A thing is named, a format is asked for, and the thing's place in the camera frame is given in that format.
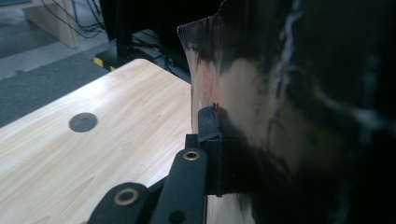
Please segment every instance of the table surface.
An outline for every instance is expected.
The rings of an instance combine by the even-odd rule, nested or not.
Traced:
[[[79,113],[97,125],[69,127]],[[108,190],[151,186],[191,132],[191,86],[135,60],[0,129],[0,223],[82,223]]]

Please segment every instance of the black cable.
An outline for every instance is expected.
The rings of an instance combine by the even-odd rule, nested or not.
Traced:
[[[101,26],[102,30],[104,30],[101,22],[95,23],[95,24],[92,24],[92,25],[85,25],[85,26],[79,24],[79,22],[78,22],[78,13],[77,13],[76,5],[75,5],[76,2],[74,0],[72,2],[73,2],[73,12],[74,12],[74,14],[76,16],[75,19],[67,12],[66,9],[64,9],[62,6],[60,6],[56,2],[55,2],[55,4],[57,4],[58,7],[60,9],[62,9],[66,13],[66,15],[69,18],[71,18],[78,25],[79,29],[81,29],[83,32],[95,32],[95,31],[98,32],[97,31],[98,30],[98,26]]]
[[[44,0],[41,0],[41,3],[42,3],[43,6],[49,11],[49,13],[52,14],[52,16],[54,16],[55,18],[57,18],[59,21],[63,22],[63,23],[66,24],[67,26],[69,26],[72,30],[76,31],[76,33],[79,34],[79,35],[81,35],[82,37],[84,37],[84,38],[94,38],[94,37],[96,37],[97,35],[100,34],[100,32],[98,32],[97,34],[92,35],[92,36],[85,36],[85,35],[82,35],[78,30],[76,30],[76,29],[75,29],[73,26],[71,26],[68,22],[62,20],[62,19],[61,19],[60,17],[58,17],[52,10],[50,10],[50,8],[47,6],[47,4],[44,2]]]
[[[139,45],[139,47],[152,48],[152,49],[156,49],[158,51],[161,51],[160,50],[161,46],[159,44],[150,44],[150,43],[148,43],[148,42],[146,42],[146,41],[144,41],[144,40],[142,40],[142,39],[140,39],[140,38],[138,38],[136,36],[132,36],[132,40],[140,42],[140,43],[134,42],[134,44],[135,45]]]
[[[152,37],[152,38],[158,40],[158,36],[156,36],[156,35],[149,35],[149,34],[143,32],[143,31],[140,31],[140,33],[142,33],[143,35],[148,35],[148,36],[150,36],[150,37]]]
[[[178,75],[176,75],[176,73],[169,67],[168,60],[169,60],[169,57],[165,55],[165,67],[166,67],[166,69],[167,69],[170,73],[172,73],[173,75],[175,75],[175,76],[178,77]]]
[[[95,17],[96,21],[100,24],[100,27],[102,28],[102,30],[105,30],[105,27],[102,25],[101,22],[99,22],[99,19],[96,17],[95,12],[93,11],[93,8],[91,6],[90,0],[87,0],[88,6],[90,7],[91,13],[92,15]]]
[[[157,57],[152,58],[152,60],[159,59],[159,58],[161,58],[163,55],[164,55],[164,54],[161,53],[161,54],[159,54]]]
[[[93,2],[93,5],[94,5],[95,8],[96,8],[96,12],[98,13],[98,15],[100,15],[100,10],[99,10],[99,7],[96,5],[95,0],[92,0],[92,2]]]

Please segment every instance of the black bracket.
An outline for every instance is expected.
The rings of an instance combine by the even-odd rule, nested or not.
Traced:
[[[206,195],[221,196],[221,142],[218,107],[198,113],[199,134],[187,134],[168,177],[150,188],[124,183],[111,189],[88,224],[205,223]]]

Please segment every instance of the carpet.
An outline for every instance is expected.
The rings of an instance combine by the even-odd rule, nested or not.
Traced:
[[[59,41],[29,21],[0,22],[0,27],[0,59]]]
[[[0,7],[32,2],[30,0],[0,0]]]
[[[0,81],[0,128],[74,91],[108,71],[92,60],[104,44]]]

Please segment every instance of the glossy black panel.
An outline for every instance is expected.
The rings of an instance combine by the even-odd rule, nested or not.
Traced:
[[[390,0],[226,0],[178,28],[193,130],[221,107],[208,223],[396,221],[395,16]]]

